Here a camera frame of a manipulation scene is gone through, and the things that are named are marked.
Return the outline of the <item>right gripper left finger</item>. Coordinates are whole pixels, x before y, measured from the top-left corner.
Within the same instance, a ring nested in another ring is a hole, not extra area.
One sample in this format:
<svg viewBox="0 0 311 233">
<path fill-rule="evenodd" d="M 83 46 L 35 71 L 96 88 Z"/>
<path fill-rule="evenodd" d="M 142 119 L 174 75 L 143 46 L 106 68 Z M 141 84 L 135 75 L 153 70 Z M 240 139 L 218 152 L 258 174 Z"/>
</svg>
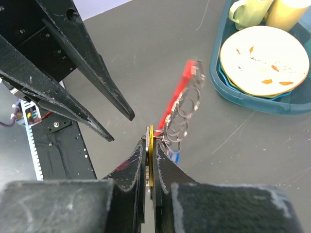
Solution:
<svg viewBox="0 0 311 233">
<path fill-rule="evenodd" d="M 14 181 L 0 192 L 3 233 L 139 233 L 145 141 L 100 180 Z"/>
</svg>

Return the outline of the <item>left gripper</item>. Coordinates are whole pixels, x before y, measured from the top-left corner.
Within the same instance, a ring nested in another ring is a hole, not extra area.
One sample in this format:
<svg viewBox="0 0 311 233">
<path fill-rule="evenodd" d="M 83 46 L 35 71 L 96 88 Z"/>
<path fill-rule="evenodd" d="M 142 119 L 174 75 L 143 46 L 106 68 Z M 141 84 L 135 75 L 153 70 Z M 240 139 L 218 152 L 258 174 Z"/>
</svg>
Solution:
<svg viewBox="0 0 311 233">
<path fill-rule="evenodd" d="M 73 1 L 2 0 L 0 34 L 0 77 L 30 99 L 39 99 L 41 108 L 85 124 L 109 142 L 114 140 L 59 84 L 78 68 L 127 119 L 134 119 Z"/>
</svg>

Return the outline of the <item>light green mug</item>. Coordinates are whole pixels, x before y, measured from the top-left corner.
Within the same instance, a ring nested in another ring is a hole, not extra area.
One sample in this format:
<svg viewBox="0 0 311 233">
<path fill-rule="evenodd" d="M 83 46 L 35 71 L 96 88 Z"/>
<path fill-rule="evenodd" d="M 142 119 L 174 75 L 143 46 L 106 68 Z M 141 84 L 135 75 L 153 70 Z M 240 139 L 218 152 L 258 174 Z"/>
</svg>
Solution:
<svg viewBox="0 0 311 233">
<path fill-rule="evenodd" d="M 238 31 L 257 26 L 272 3 L 273 0 L 238 0 L 230 7 L 228 18 L 235 23 Z"/>
</svg>

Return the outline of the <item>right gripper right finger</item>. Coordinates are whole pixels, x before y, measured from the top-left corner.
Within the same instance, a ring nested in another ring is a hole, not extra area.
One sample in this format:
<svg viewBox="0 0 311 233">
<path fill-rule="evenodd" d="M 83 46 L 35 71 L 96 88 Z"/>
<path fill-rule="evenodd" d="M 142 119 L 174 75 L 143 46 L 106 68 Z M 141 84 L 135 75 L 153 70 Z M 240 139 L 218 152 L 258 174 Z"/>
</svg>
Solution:
<svg viewBox="0 0 311 233">
<path fill-rule="evenodd" d="M 173 163 L 160 141 L 153 148 L 157 233 L 301 233 L 286 194 L 273 186 L 206 184 Z"/>
</svg>

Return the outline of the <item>metal key holder red handle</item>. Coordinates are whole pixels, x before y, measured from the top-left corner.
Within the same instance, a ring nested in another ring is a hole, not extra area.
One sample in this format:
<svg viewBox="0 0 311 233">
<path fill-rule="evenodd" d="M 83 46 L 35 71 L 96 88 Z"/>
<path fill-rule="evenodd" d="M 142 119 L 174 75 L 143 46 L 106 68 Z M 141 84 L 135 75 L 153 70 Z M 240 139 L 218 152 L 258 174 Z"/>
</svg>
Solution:
<svg viewBox="0 0 311 233">
<path fill-rule="evenodd" d="M 202 60 L 187 60 L 155 131 L 155 137 L 160 139 L 171 153 L 181 150 L 181 141 L 188 135 L 189 121 L 199 108 L 205 80 Z"/>
</svg>

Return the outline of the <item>floral beige plate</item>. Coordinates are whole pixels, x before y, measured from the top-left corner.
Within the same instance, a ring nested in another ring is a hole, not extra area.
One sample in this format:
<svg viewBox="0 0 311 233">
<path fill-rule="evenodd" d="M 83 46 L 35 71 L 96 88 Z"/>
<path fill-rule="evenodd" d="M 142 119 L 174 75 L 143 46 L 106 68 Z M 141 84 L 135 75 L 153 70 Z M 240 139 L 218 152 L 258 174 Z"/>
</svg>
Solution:
<svg viewBox="0 0 311 233">
<path fill-rule="evenodd" d="M 306 79 L 310 60 L 291 34 L 269 26 L 254 26 L 232 34 L 220 49 L 228 79 L 251 96 L 287 93 Z"/>
</svg>

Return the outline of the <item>yellow mug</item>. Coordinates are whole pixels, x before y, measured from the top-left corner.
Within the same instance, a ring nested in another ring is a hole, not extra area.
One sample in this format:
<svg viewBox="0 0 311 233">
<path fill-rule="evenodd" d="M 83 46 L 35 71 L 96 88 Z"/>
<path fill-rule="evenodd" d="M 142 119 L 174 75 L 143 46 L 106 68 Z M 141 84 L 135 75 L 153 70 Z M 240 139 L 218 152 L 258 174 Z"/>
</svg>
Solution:
<svg viewBox="0 0 311 233">
<path fill-rule="evenodd" d="M 275 0 L 268 12 L 265 25 L 288 32 L 310 6 L 311 0 Z"/>
</svg>

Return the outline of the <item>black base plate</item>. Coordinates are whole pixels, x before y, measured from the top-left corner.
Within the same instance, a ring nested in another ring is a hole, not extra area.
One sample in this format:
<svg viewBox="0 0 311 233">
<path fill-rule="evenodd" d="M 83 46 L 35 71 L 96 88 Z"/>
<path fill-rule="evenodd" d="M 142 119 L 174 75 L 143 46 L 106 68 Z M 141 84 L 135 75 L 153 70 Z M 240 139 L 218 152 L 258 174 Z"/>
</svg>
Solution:
<svg viewBox="0 0 311 233">
<path fill-rule="evenodd" d="M 31 129 L 40 180 L 97 179 L 76 121 L 50 113 Z"/>
</svg>

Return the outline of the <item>blue key tag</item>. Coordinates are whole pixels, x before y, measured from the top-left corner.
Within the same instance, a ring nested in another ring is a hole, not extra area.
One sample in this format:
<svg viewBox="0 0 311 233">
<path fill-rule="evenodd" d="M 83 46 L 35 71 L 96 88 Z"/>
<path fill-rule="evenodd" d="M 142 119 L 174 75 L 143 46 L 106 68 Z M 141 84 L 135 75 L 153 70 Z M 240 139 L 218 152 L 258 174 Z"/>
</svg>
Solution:
<svg viewBox="0 0 311 233">
<path fill-rule="evenodd" d="M 180 156 L 180 153 L 179 153 L 179 152 L 173 151 L 173 152 L 170 153 L 169 158 L 170 158 L 175 164 L 178 164 L 178 162 L 179 162 L 179 156 Z"/>
</svg>

